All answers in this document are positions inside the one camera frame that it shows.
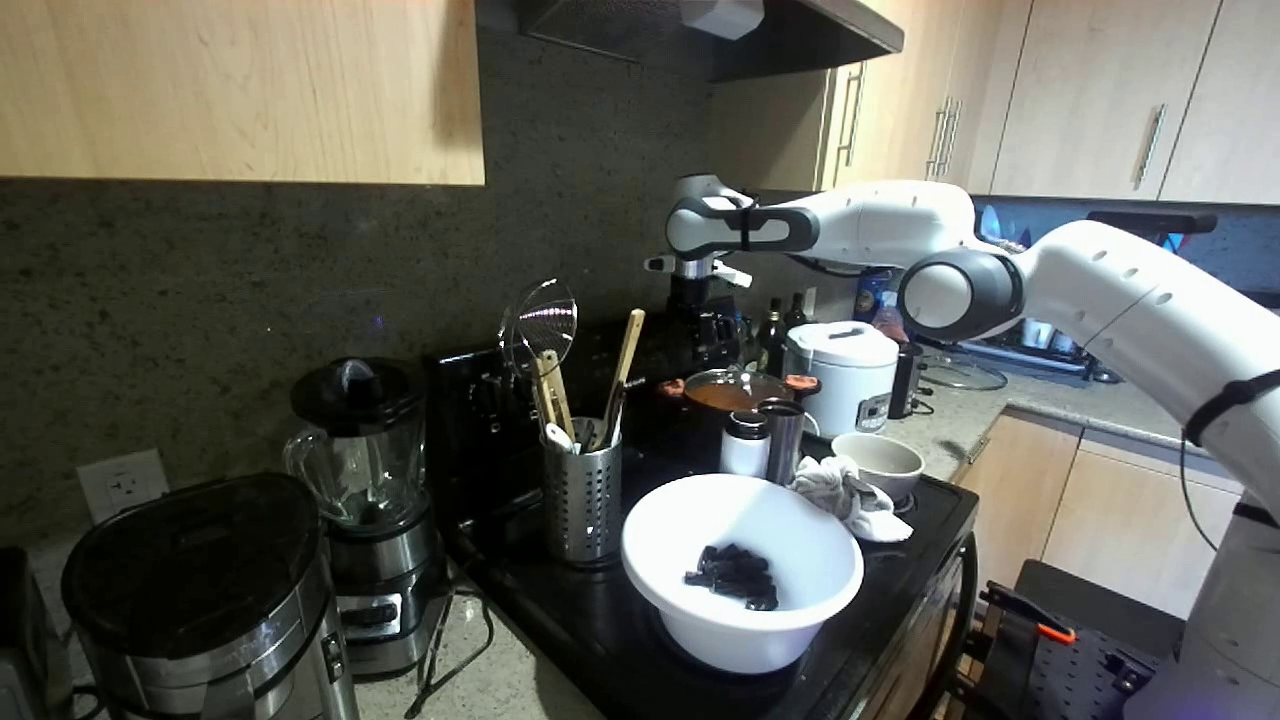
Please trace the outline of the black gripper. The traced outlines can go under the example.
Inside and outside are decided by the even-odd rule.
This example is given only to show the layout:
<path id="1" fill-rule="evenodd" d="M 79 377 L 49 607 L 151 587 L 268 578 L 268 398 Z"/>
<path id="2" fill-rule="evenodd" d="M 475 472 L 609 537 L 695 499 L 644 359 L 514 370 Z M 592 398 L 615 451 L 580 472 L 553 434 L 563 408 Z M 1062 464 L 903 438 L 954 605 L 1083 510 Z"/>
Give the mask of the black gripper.
<path id="1" fill-rule="evenodd" d="M 677 370 L 729 369 L 744 352 L 744 310 L 706 279 L 672 279 L 668 338 Z"/>

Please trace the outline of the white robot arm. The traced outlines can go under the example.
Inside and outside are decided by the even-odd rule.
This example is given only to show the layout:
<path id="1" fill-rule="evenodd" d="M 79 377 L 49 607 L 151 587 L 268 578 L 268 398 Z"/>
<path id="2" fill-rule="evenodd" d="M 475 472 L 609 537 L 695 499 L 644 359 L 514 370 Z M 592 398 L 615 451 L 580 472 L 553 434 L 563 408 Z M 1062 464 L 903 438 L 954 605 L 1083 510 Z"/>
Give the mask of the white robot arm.
<path id="1" fill-rule="evenodd" d="M 668 249 L 686 266 L 722 250 L 887 266 L 913 335 L 951 342 L 1043 319 L 1155 398 L 1244 483 L 1244 510 L 1227 518 L 1175 661 L 1123 704 L 1123 720 L 1280 720 L 1274 310 L 1100 219 L 1067 219 L 1029 249 L 982 238 L 973 195 L 942 180 L 860 180 L 766 203 L 686 175 Z"/>

